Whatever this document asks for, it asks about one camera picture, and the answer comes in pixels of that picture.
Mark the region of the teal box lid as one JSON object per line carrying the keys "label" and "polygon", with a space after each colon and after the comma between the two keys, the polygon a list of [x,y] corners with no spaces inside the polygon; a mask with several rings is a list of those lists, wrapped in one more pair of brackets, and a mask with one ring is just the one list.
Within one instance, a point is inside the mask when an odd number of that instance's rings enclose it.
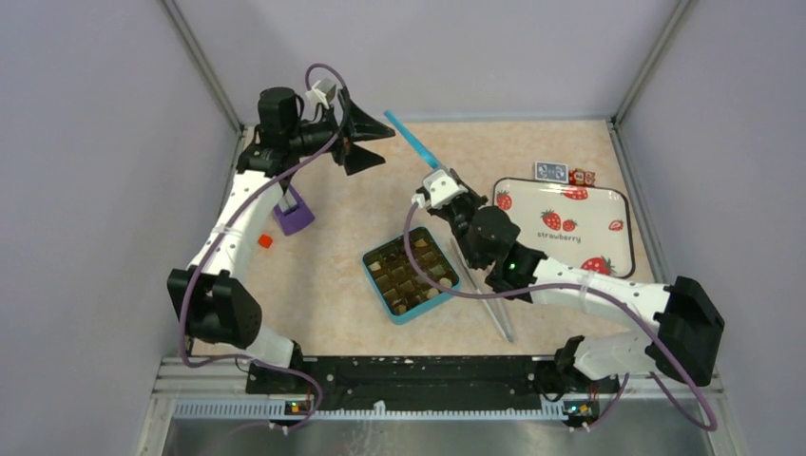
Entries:
{"label": "teal box lid", "polygon": [[443,167],[442,162],[411,132],[406,125],[404,125],[392,113],[391,110],[385,110],[383,115],[390,122],[396,132],[406,141],[409,147],[413,149],[413,151],[428,167],[434,170]]}

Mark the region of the metal tongs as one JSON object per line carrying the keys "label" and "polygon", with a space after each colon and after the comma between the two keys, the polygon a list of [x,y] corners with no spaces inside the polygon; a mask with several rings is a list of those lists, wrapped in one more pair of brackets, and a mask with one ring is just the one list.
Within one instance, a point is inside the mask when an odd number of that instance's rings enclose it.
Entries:
{"label": "metal tongs", "polygon": [[[471,268],[468,266],[458,246],[458,243],[454,239],[452,239],[450,241],[450,246],[455,255],[457,256],[460,268],[466,280],[470,284],[471,289],[475,291],[477,294],[482,295],[484,292],[481,290],[479,282],[476,280],[476,277],[471,271]],[[513,344],[515,341],[514,331],[509,321],[509,315],[507,313],[506,307],[504,306],[502,300],[500,298],[482,299],[481,302],[483,303],[490,318],[492,319],[492,322],[494,323],[497,331],[500,333],[502,338],[506,340],[508,343]]]}

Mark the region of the teal chocolate box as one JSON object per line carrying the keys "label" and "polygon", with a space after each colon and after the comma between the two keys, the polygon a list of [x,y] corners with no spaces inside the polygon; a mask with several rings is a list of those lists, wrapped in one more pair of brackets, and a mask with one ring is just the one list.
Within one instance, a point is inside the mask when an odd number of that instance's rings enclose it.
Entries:
{"label": "teal chocolate box", "polygon": [[[422,226],[410,231],[413,256],[422,271],[440,285],[457,290],[461,279],[431,232]],[[452,298],[435,289],[409,262],[403,237],[391,239],[361,258],[366,276],[383,310],[395,325],[406,324]]]}

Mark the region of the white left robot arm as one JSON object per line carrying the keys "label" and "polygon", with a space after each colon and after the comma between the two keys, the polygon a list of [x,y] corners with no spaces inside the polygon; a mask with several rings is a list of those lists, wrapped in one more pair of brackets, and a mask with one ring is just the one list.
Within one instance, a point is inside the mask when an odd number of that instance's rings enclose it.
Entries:
{"label": "white left robot arm", "polygon": [[305,369],[293,359],[295,343],[268,328],[262,308],[242,282],[263,225],[292,193],[291,179],[306,163],[330,155],[349,176],[384,163],[362,147],[393,137],[391,128],[353,102],[348,88],[312,89],[319,119],[300,116],[302,98],[290,87],[259,96],[259,124],[239,154],[231,187],[207,241],[167,289],[184,338],[228,345],[244,359],[269,365],[269,381],[282,392],[303,384]]}

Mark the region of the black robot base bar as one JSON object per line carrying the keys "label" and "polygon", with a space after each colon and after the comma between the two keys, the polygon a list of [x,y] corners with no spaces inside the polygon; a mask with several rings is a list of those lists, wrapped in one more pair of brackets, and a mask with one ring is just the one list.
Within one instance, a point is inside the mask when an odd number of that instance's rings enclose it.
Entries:
{"label": "black robot base bar", "polygon": [[245,391],[299,396],[320,410],[527,411],[570,394],[614,393],[617,379],[592,381],[546,356],[303,356],[292,373],[251,365]]}

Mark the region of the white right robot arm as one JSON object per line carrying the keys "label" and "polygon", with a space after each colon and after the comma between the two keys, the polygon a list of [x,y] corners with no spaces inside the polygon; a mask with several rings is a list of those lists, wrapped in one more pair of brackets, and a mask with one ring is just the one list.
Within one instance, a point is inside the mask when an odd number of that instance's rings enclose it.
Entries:
{"label": "white right robot arm", "polygon": [[644,372],[691,387],[710,384],[725,322],[696,279],[631,281],[528,247],[503,208],[473,191],[391,111],[384,115],[383,135],[403,136],[431,168],[413,194],[406,229],[417,210],[446,221],[464,264],[486,272],[486,298],[557,305],[624,327],[610,336],[576,336],[558,350],[557,377],[565,389],[582,391],[594,380]]}

